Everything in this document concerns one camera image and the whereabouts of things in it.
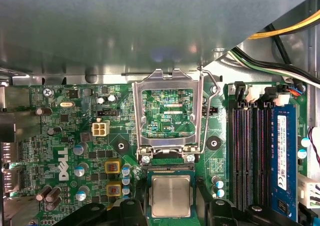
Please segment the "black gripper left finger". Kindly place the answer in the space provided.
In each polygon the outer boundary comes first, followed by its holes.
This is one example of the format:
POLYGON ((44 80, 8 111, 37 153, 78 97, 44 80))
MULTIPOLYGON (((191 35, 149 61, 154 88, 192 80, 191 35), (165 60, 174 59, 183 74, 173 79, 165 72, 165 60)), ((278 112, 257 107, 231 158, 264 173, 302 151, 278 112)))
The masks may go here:
POLYGON ((107 209, 100 203, 89 203, 59 221, 60 225, 148 225, 143 199, 147 181, 136 184, 135 197, 119 199, 107 209))

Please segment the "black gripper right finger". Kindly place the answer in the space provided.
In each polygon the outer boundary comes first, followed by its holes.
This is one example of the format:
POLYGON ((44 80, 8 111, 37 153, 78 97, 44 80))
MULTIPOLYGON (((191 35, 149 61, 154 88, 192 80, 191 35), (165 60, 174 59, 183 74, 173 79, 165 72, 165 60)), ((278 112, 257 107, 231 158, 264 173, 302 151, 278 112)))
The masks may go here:
POLYGON ((214 199, 202 177, 197 178, 197 216, 201 225, 299 225, 299 223, 262 205, 238 210, 223 199, 214 199))

